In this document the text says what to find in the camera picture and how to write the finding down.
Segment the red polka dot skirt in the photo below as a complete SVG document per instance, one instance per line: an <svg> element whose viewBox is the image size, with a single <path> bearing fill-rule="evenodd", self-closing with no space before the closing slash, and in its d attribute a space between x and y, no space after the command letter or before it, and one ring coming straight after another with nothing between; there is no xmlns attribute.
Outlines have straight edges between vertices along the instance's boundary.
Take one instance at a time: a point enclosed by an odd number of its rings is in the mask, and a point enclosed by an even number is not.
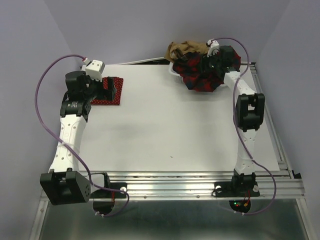
<svg viewBox="0 0 320 240"><path fill-rule="evenodd" d="M121 94L124 79L117 76L108 76L102 78L103 88L107 97L98 96L91 104L96 106L119 106L121 103Z"/></svg>

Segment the red black plaid skirt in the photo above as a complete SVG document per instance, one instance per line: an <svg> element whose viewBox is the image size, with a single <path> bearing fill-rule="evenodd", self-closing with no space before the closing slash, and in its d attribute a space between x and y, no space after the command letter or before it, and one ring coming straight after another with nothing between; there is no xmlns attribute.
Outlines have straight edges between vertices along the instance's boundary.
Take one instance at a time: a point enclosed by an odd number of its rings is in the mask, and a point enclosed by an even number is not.
<svg viewBox="0 0 320 240"><path fill-rule="evenodd" d="M239 71L241 57L230 45L223 45L208 56L198 52L188 52L177 59L172 69L183 78L188 90L214 92L224 84L226 73Z"/></svg>

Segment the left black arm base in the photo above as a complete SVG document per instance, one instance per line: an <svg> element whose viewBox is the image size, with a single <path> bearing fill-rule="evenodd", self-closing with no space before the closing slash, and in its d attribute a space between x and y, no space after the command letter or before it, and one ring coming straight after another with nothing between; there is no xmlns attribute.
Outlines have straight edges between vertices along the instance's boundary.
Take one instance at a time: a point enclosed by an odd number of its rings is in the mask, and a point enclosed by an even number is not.
<svg viewBox="0 0 320 240"><path fill-rule="evenodd" d="M127 183L111 182L110 187L119 191L106 191L102 189L91 193L90 199L93 200L92 209L96 216L106 218L119 215L128 204Z"/></svg>

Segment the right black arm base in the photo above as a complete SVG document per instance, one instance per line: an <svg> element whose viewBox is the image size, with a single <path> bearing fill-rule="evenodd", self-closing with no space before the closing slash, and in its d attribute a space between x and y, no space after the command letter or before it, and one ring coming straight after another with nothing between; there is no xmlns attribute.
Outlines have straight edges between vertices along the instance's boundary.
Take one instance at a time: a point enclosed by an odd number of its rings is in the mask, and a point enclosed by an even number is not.
<svg viewBox="0 0 320 240"><path fill-rule="evenodd" d="M256 183L253 187L234 187L231 181L218 181L214 183L211 195L216 198L230 198L229 205L233 211L247 214L251 209L251 198L259 197L260 191Z"/></svg>

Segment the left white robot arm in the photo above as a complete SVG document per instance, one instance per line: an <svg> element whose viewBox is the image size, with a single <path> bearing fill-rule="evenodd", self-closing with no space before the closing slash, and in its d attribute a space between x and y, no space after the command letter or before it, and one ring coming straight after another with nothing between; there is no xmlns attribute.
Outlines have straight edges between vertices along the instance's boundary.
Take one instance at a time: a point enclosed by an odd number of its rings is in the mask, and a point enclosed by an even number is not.
<svg viewBox="0 0 320 240"><path fill-rule="evenodd" d="M56 153L48 172L40 176L40 185L54 206L89 201L91 184L79 172L76 155L80 153L92 101L111 102L117 92L114 77L95 79L81 70L67 73L65 84Z"/></svg>

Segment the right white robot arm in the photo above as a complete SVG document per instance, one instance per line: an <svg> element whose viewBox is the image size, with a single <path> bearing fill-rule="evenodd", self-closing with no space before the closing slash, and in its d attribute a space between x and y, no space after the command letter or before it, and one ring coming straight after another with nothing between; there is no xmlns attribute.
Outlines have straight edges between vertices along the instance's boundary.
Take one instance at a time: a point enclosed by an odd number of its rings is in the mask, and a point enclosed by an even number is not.
<svg viewBox="0 0 320 240"><path fill-rule="evenodd" d="M237 160L229 181L218 181L213 196L218 198L260 195L253 161L257 132L264 121L265 96L243 79L236 51L230 45L208 41L208 52L201 60L201 71L215 73L232 91L233 123L238 135Z"/></svg>

